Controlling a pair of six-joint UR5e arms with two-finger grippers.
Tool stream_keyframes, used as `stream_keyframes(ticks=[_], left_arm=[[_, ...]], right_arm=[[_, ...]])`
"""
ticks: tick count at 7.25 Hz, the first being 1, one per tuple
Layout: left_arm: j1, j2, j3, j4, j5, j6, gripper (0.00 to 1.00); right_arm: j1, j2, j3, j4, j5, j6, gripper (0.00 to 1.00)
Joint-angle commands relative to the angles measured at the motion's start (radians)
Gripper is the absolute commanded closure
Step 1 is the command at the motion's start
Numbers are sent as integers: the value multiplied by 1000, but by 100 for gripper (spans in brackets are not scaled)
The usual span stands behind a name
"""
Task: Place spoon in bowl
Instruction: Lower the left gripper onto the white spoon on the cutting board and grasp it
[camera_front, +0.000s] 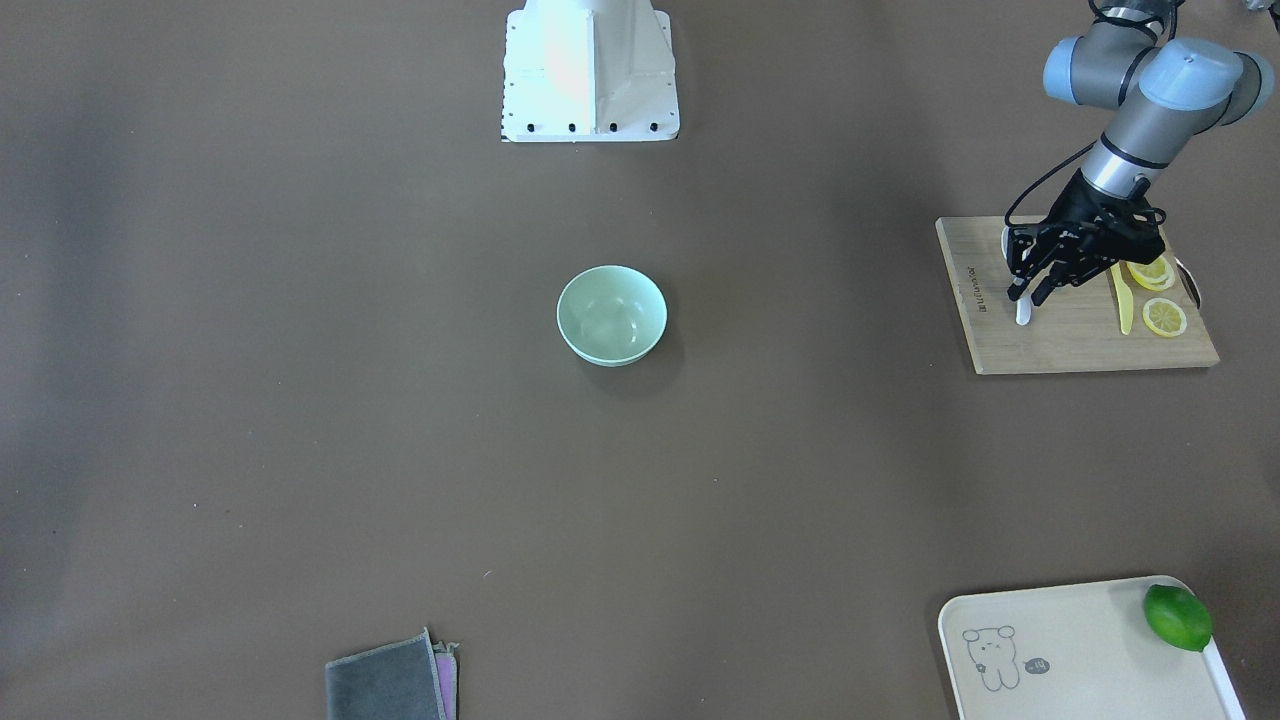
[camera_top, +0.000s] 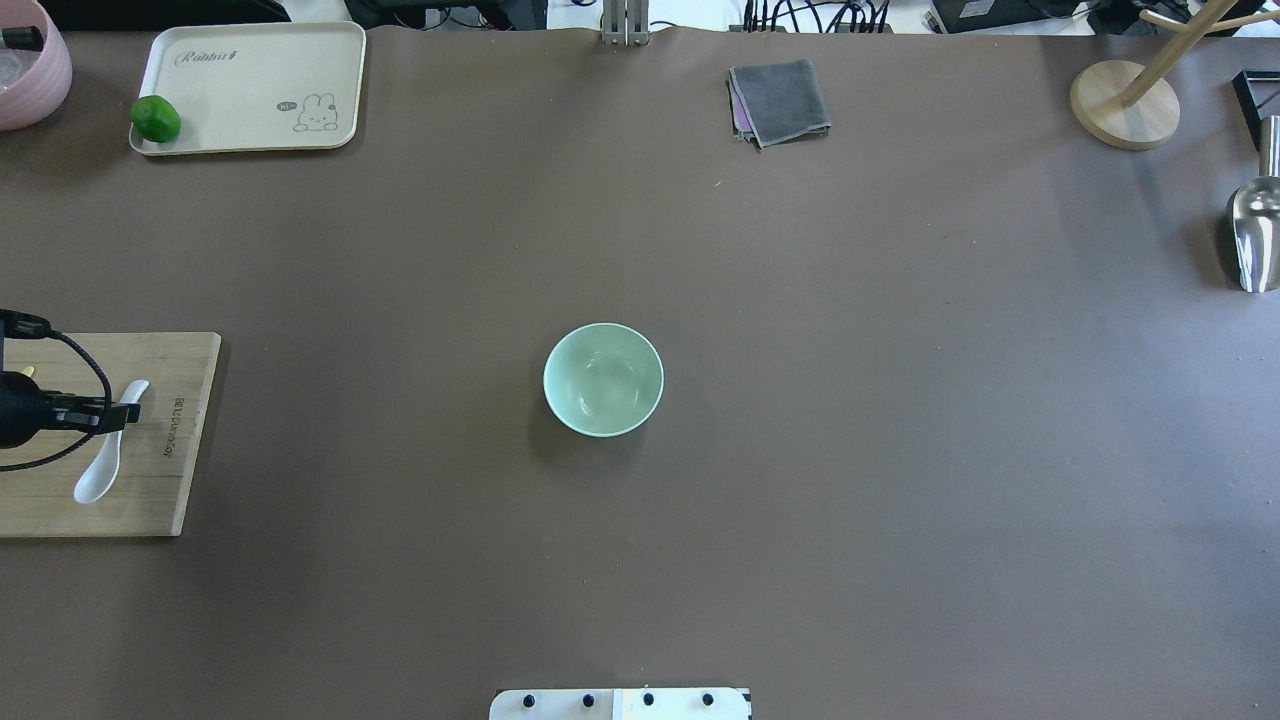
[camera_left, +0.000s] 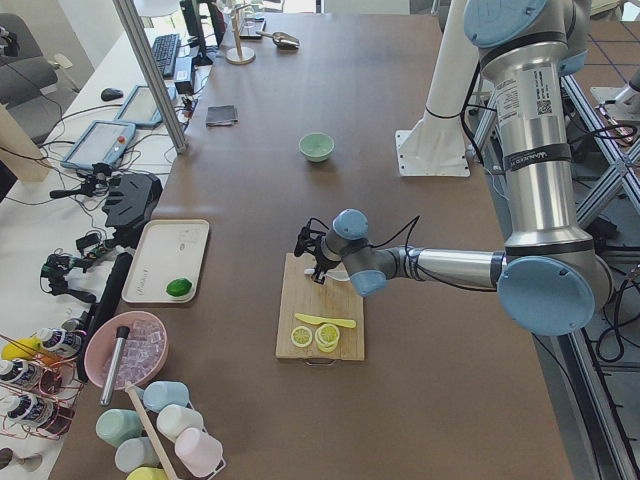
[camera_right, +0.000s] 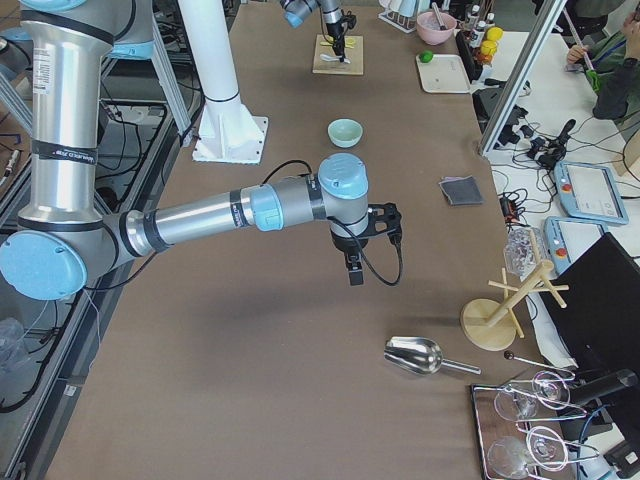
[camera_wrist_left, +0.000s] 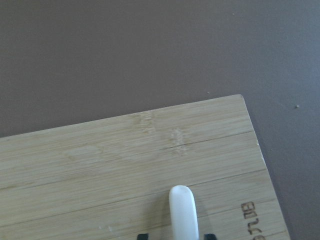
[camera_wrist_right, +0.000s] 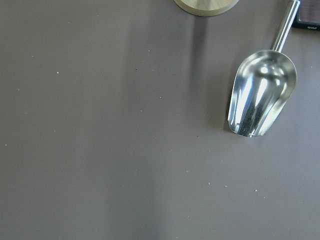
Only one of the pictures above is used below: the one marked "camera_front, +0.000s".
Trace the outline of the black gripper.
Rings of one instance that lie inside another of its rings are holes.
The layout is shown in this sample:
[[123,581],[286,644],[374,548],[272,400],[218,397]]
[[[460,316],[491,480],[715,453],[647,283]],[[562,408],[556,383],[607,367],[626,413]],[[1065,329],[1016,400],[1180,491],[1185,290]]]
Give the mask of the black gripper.
[[1164,254],[1160,227],[1165,211],[1147,201],[1149,187],[1140,177],[1133,196],[1114,197],[1078,170],[1042,220],[1014,223],[1005,218],[1012,241],[1011,277],[1023,279],[1028,290],[1039,281],[1030,295],[1034,307],[1057,287],[1084,284],[1115,263],[1152,263]]

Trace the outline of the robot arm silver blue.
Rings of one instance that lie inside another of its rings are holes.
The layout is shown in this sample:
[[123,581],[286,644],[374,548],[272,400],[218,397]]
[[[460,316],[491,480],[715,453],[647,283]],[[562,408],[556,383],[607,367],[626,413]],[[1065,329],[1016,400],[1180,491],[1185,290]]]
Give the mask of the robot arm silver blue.
[[1258,111],[1277,88],[1261,56],[1176,33],[1176,1],[1093,1],[1089,29],[1060,41],[1048,96],[1106,109],[1100,137],[1069,158],[1074,172],[1047,214],[1005,219],[1007,297],[1034,306],[1119,263],[1164,254],[1164,210],[1147,195],[1189,141]]

